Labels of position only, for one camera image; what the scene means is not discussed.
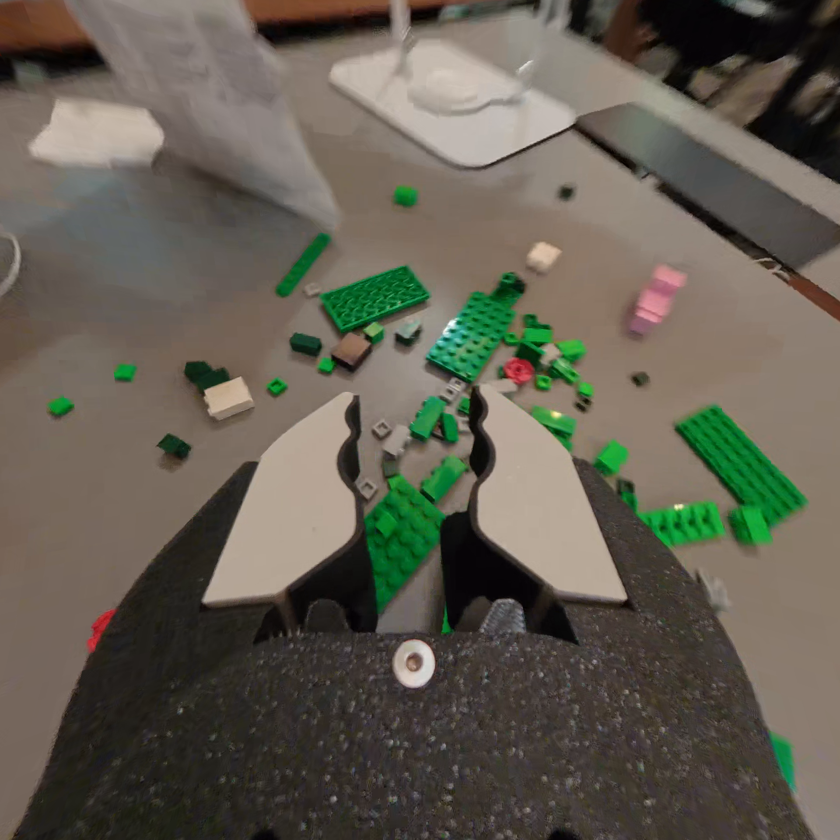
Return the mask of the white printed paper bag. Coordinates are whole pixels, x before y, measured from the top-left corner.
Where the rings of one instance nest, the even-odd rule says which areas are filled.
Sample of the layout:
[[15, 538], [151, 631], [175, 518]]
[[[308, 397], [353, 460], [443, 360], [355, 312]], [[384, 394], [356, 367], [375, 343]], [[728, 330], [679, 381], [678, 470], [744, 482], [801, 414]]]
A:
[[286, 99], [280, 58], [242, 2], [66, 5], [174, 154], [335, 231], [340, 211]]

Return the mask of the large white toy brick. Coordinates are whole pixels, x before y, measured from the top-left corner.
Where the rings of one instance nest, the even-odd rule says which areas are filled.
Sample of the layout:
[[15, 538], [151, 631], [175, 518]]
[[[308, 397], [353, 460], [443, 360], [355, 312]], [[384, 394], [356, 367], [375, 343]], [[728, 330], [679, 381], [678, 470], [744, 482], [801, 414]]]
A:
[[255, 407], [255, 402], [243, 377], [221, 382], [207, 388], [203, 394], [207, 414], [222, 421]]

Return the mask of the large green toy plate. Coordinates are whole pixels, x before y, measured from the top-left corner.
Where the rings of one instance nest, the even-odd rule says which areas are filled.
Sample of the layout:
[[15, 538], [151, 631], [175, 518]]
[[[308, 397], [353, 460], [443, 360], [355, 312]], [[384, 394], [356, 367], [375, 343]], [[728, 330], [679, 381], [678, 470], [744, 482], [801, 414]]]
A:
[[809, 502], [719, 405], [675, 423], [678, 436], [742, 506], [760, 509], [770, 528]]
[[388, 493], [364, 519], [379, 615], [438, 545], [445, 520], [403, 476], [387, 483]]
[[425, 302], [429, 291], [409, 266], [400, 266], [323, 292], [319, 299], [344, 335]]
[[462, 382], [475, 382], [508, 332], [520, 297], [516, 291], [472, 292], [425, 361]]

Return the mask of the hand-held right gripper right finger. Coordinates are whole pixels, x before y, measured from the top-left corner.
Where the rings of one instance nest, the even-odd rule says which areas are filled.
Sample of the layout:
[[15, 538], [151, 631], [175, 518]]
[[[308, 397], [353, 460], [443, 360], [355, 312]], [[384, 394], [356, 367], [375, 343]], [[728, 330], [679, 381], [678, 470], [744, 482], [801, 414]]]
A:
[[570, 632], [565, 606], [629, 606], [573, 457], [493, 385], [469, 400], [474, 483], [440, 531], [446, 613], [510, 601], [532, 632]]

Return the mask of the grey desk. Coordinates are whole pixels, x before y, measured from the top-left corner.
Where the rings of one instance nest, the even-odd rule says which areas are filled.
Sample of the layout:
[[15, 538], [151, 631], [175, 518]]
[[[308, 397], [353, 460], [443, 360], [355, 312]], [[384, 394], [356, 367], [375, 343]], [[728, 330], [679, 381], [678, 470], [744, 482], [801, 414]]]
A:
[[54, 100], [123, 100], [109, 73], [2, 87], [2, 226], [24, 265], [2, 300], [2, 838], [15, 834], [88, 659], [93, 620], [240, 465], [339, 392], [407, 424], [444, 379], [425, 353], [472, 291], [521, 272], [522, 312], [582, 340], [592, 410], [574, 453], [628, 449], [640, 507], [732, 499], [674, 422], [718, 404], [807, 498], [748, 549], [679, 551], [723, 580], [726, 628], [796, 798], [838, 838], [838, 321], [576, 132], [484, 171], [440, 163], [329, 84], [381, 30], [279, 47], [288, 93], [343, 222], [323, 289], [408, 265], [430, 291], [417, 345], [392, 328], [356, 374], [316, 372], [295, 331], [334, 332], [275, 293], [309, 224], [162, 156], [63, 170], [28, 142]]

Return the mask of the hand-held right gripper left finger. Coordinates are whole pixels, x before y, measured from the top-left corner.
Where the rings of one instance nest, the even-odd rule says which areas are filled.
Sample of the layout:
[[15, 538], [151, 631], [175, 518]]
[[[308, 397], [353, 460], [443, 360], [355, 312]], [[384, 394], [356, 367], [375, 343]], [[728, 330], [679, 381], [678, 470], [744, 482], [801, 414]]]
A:
[[364, 506], [361, 400], [343, 392], [268, 447], [203, 594], [203, 606], [275, 607], [284, 629], [319, 600], [340, 605], [356, 632], [378, 617]]

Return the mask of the long narrow green toy plate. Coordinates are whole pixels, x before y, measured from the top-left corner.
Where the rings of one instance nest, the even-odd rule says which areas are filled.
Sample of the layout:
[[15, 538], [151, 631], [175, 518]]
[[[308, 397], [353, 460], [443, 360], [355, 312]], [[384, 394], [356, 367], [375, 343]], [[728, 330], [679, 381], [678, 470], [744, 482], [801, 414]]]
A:
[[277, 283], [275, 293], [280, 298], [288, 298], [297, 288], [302, 279], [320, 258], [324, 250], [331, 244], [332, 237], [326, 233], [318, 233], [302, 251], [301, 255], [288, 269]]

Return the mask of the short green toy plate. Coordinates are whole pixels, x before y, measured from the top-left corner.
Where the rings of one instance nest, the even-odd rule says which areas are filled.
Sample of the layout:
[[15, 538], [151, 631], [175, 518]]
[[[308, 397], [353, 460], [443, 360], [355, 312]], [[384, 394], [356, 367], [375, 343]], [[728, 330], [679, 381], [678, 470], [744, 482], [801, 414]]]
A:
[[706, 542], [726, 534], [718, 505], [711, 500], [640, 511], [637, 515], [669, 548]]

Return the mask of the grey toy brick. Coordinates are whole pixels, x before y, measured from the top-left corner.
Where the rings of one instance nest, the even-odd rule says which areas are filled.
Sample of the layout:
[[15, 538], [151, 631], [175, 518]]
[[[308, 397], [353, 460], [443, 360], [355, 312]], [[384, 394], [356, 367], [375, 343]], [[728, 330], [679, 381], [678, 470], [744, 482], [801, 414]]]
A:
[[700, 586], [710, 609], [715, 614], [727, 613], [731, 609], [731, 602], [728, 590], [722, 579], [709, 574], [707, 571], [697, 569], [695, 573], [696, 582]]

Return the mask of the black office chair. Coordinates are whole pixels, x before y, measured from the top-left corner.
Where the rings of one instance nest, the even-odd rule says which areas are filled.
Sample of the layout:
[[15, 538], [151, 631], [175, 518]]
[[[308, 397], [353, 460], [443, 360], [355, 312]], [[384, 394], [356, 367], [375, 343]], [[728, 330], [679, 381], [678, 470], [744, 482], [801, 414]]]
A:
[[838, 155], [838, 2], [639, 2], [637, 15], [656, 46], [675, 55], [663, 82], [689, 94], [703, 71], [740, 65], [701, 100], [714, 109], [752, 70], [787, 66], [761, 106], [739, 103], [731, 117], [753, 136], [815, 162]]

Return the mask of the pink toy pig figure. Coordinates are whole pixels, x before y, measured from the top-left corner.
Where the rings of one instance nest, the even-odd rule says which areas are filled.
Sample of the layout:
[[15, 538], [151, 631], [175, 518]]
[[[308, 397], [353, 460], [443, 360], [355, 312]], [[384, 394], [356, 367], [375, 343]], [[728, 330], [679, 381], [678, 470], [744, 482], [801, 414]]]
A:
[[660, 264], [647, 284], [639, 291], [628, 310], [626, 330], [634, 337], [644, 337], [667, 319], [679, 290], [687, 282], [684, 271]]

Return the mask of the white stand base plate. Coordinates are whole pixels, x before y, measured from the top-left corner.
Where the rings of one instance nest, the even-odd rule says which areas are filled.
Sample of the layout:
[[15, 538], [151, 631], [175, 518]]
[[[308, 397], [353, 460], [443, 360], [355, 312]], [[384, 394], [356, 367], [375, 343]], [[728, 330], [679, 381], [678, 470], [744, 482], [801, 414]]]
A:
[[[439, 38], [419, 41], [410, 56], [420, 77], [438, 67], [461, 71], [495, 96], [514, 76]], [[576, 112], [567, 103], [531, 87], [519, 105], [493, 105], [467, 115], [437, 115], [413, 105], [407, 82], [398, 77], [396, 48], [336, 62], [329, 81], [422, 149], [459, 169], [485, 169], [571, 129]]]

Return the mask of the pile of green toy bricks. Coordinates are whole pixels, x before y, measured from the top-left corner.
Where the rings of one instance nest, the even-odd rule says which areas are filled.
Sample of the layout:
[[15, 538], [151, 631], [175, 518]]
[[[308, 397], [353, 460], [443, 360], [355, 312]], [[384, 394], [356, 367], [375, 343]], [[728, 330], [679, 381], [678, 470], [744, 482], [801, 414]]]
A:
[[[522, 332], [553, 329], [554, 341], [588, 347], [571, 362], [552, 342], [520, 387], [527, 404], [595, 402], [580, 456], [609, 437], [629, 445], [633, 467], [659, 483], [688, 487], [683, 455], [663, 444], [673, 415], [709, 402], [755, 424], [770, 396], [770, 368], [788, 340], [768, 308], [778, 291], [729, 245], [668, 199], [627, 176], [612, 183], [563, 177], [569, 202], [527, 202], [457, 185], [423, 189], [414, 209], [377, 195], [349, 220], [305, 282], [330, 290], [407, 264], [429, 299], [385, 325], [354, 330], [373, 344], [355, 372], [331, 359], [342, 339], [318, 301], [269, 290], [312, 238], [312, 226], [233, 195], [163, 189], [161, 178], [103, 187], [65, 207], [49, 234], [44, 266], [49, 311], [67, 335], [56, 344], [49, 396], [77, 404], [53, 433], [60, 482], [50, 533], [92, 569], [134, 569], [167, 540], [216, 478], [339, 392], [360, 396], [363, 423], [378, 447], [395, 448], [398, 426], [421, 415], [409, 446], [464, 449], [458, 413], [469, 385], [425, 361], [438, 334], [474, 291], [519, 292], [515, 316], [479, 381], [518, 353]], [[562, 249], [536, 274], [525, 259], [536, 242]], [[627, 332], [628, 310], [660, 264], [688, 279], [667, 319], [644, 337]], [[138, 368], [116, 382], [117, 364]], [[645, 387], [631, 374], [644, 371]], [[244, 378], [255, 407], [217, 421], [205, 390]], [[455, 436], [463, 441], [457, 444]]]

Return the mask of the small white paper packet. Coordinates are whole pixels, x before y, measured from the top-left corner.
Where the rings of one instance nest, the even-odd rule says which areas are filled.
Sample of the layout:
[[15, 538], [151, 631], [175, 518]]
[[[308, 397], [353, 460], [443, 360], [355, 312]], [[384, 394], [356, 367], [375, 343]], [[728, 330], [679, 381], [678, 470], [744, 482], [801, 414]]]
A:
[[59, 166], [147, 166], [165, 141], [148, 110], [58, 98], [47, 125], [29, 142], [31, 156]]

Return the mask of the white book stand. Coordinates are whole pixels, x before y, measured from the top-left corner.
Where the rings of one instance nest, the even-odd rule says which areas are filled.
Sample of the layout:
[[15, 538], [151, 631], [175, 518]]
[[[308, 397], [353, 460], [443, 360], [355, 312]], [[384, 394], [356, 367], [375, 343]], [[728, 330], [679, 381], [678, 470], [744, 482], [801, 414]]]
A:
[[414, 49], [410, 3], [390, 1], [391, 37], [396, 50], [395, 74], [407, 82], [407, 95], [414, 106], [440, 116], [466, 116], [493, 105], [519, 105], [532, 87], [549, 26], [567, 6], [567, 2], [537, 2], [539, 32], [530, 57], [517, 69], [509, 89], [492, 96], [480, 91], [477, 80], [464, 72], [446, 67], [435, 68], [425, 77], [420, 77], [411, 68], [409, 59]]

